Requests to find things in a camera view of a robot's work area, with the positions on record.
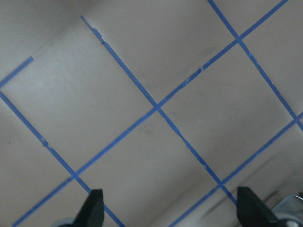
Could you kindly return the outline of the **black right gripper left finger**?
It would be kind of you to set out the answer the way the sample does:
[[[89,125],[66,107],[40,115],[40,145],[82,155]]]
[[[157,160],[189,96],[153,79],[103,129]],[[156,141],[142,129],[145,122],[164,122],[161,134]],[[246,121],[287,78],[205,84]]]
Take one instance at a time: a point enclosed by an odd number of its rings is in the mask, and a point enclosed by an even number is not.
[[[79,213],[72,223],[73,227],[102,227],[104,224],[104,200],[102,189],[91,190]]]

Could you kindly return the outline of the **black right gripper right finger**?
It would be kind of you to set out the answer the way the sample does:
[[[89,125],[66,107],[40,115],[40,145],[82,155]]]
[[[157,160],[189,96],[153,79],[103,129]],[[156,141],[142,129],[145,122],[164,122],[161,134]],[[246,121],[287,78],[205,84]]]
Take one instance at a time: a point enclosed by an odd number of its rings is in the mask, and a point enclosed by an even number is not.
[[[237,219],[243,227],[277,227],[275,214],[249,187],[237,188]]]

